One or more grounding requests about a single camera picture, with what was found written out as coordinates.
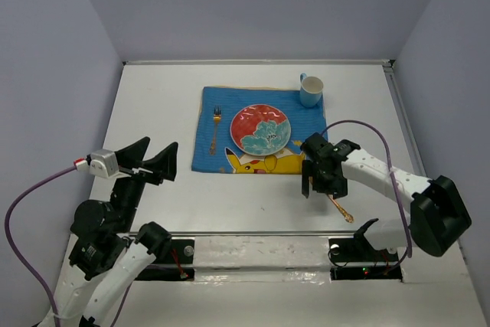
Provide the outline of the gold fork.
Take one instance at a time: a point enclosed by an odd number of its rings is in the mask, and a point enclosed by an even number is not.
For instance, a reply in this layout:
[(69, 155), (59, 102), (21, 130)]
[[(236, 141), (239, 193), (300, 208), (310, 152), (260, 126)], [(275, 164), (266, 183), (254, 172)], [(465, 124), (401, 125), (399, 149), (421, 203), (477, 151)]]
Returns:
[(211, 140), (211, 144), (210, 144), (210, 148), (209, 148), (209, 154), (210, 155), (216, 154), (217, 131), (218, 131), (218, 126), (221, 122), (221, 119), (222, 119), (221, 107), (216, 105), (214, 107), (214, 112), (213, 112), (214, 130), (213, 130), (212, 140)]

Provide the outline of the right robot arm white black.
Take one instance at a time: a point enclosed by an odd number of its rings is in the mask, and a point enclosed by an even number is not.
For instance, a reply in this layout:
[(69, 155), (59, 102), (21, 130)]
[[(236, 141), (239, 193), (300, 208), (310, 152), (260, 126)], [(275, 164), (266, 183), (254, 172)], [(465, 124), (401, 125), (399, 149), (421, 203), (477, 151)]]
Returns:
[(472, 220), (455, 183), (446, 176), (436, 179), (410, 174), (381, 161), (358, 144), (343, 139), (333, 145), (319, 133), (304, 141), (302, 194), (310, 191), (334, 199), (348, 195), (356, 181), (392, 200), (400, 219), (370, 219), (355, 232), (354, 254), (369, 260), (380, 250), (415, 246), (441, 257), (466, 232)]

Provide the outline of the gold spoon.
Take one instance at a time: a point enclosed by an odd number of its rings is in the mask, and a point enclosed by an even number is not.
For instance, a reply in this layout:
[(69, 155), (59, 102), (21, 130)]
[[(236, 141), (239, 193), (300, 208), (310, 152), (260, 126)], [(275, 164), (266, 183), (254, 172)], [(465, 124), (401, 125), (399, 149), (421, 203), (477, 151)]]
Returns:
[(348, 213), (334, 198), (332, 195), (327, 195), (330, 202), (337, 208), (338, 212), (343, 216), (346, 222), (352, 224), (354, 222), (354, 217)]

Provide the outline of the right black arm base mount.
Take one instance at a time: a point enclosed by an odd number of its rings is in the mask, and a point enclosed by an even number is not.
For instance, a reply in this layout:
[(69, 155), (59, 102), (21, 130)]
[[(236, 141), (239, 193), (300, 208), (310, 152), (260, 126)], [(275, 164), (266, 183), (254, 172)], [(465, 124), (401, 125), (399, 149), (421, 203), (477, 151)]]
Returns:
[(399, 257), (386, 250), (374, 250), (354, 238), (330, 238), (328, 259), (333, 281), (343, 280), (403, 280), (397, 264)]

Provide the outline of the blue cartoon placemat cloth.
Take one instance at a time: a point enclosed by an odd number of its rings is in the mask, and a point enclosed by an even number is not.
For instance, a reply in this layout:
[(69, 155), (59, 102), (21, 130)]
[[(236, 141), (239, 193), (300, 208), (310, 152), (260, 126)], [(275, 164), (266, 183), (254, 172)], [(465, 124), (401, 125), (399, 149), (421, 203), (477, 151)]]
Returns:
[(304, 107), (297, 90), (205, 87), (191, 168), (298, 175), (301, 144), (325, 127), (324, 104)]

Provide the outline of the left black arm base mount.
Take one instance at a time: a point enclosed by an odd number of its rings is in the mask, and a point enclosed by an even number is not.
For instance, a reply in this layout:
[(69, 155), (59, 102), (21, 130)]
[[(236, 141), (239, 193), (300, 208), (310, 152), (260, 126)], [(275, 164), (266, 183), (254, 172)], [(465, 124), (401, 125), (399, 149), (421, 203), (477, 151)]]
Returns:
[(194, 239), (174, 238), (166, 253), (160, 253), (137, 277), (137, 281), (181, 282), (194, 279)]

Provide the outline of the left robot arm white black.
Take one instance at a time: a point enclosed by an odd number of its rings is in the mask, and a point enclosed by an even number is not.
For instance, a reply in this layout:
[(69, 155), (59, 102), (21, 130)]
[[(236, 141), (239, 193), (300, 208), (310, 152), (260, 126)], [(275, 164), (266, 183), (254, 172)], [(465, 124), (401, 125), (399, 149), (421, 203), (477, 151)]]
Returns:
[(114, 181), (108, 201), (85, 200), (75, 210), (70, 232), (76, 242), (68, 257), (54, 305), (42, 326), (99, 326), (117, 299), (152, 262), (164, 260), (172, 236), (159, 224), (143, 224), (134, 239), (124, 238), (147, 184), (174, 181), (178, 143), (145, 159), (145, 136), (118, 151), (100, 149), (74, 161), (79, 172)]

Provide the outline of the blue paper cup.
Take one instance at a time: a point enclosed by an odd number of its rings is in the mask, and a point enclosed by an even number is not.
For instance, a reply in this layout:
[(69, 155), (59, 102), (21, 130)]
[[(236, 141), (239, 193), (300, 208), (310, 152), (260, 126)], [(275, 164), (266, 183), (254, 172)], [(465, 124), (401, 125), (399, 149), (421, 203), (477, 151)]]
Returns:
[(308, 76), (305, 73), (300, 74), (299, 80), (300, 103), (305, 108), (313, 108), (319, 103), (320, 99), (322, 98), (324, 84), (319, 78)]

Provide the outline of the red and blue ceramic plate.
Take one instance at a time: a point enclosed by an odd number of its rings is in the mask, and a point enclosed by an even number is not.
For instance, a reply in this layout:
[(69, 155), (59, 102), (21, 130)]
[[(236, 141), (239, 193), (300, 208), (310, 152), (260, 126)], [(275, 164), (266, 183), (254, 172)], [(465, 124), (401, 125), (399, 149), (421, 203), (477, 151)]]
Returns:
[(285, 148), (292, 127), (286, 114), (266, 104), (254, 104), (241, 109), (231, 120), (230, 137), (244, 153), (267, 156)]

